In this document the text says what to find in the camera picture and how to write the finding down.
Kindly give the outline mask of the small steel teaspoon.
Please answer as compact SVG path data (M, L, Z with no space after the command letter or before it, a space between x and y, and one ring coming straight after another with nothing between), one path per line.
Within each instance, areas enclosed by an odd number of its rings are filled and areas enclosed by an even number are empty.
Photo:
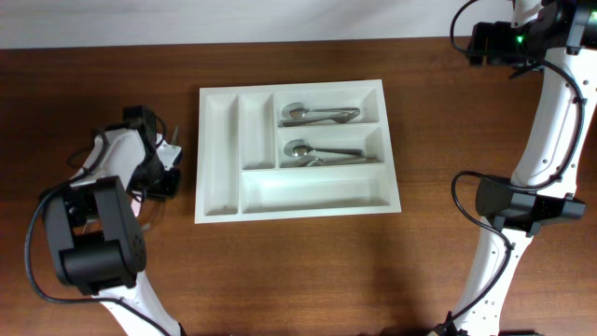
M170 141L171 145L174 146L174 145L177 144L177 142L178 142L178 136L179 136L179 126L176 125L174 127L174 130L173 130L173 133L172 133L172 136L171 136L171 141Z

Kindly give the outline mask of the large steel spoon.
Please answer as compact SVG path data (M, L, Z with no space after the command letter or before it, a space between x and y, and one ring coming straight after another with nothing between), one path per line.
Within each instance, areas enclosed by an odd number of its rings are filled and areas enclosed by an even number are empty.
M313 147L305 140L297 139L288 142L283 149L283 152L288 157L303 157L312 152L324 152L339 155L348 155L355 157L364 157L364 151L362 149L337 149L337 148L321 148Z

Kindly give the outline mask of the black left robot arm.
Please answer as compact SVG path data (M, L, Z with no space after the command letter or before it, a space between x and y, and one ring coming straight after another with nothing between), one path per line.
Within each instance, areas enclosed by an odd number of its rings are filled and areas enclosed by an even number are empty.
M122 111L96 131L76 174L45 190L33 219L44 224L59 281L100 303L129 335L182 335L146 275L146 242L137 218L145 201L177 193L183 150L166 142L165 122L149 108Z

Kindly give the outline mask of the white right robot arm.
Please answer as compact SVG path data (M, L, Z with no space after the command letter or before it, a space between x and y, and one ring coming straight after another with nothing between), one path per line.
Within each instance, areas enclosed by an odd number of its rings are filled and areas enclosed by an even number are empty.
M497 335L521 256L547 225L582 218L576 198L582 147L596 108L596 4L516 1L511 21L477 23L462 54L474 65L543 73L534 124L510 177L471 172L479 180L479 244L465 291L434 335Z

